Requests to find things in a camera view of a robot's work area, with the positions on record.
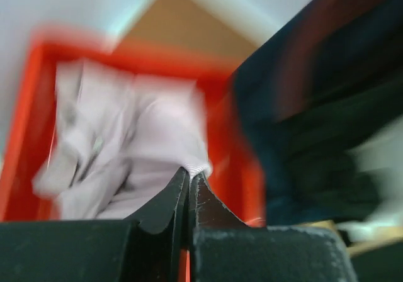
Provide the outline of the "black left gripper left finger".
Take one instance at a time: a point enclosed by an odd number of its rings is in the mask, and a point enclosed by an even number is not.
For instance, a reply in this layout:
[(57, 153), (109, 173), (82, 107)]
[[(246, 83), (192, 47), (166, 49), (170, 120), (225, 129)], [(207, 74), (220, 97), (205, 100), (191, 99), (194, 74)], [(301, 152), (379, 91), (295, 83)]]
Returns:
[(179, 168), (167, 186), (127, 219), (125, 281), (185, 281), (190, 177)]

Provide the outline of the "pink tank top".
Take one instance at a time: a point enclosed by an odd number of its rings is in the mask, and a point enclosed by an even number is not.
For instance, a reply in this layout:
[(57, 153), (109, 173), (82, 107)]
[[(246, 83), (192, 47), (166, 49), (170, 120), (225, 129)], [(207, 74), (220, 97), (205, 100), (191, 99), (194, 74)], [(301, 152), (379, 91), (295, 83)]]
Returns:
[(33, 178), (62, 220), (125, 218), (176, 171), (211, 175), (203, 93), (193, 79), (87, 59), (56, 68), (57, 143)]

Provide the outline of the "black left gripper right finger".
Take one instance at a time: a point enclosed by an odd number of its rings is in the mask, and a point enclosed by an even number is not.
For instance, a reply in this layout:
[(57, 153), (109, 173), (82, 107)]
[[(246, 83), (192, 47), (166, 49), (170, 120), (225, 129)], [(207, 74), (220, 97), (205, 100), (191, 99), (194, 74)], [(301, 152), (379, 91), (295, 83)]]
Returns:
[(191, 281), (267, 281), (267, 230), (250, 227), (212, 192), (203, 174), (189, 193)]

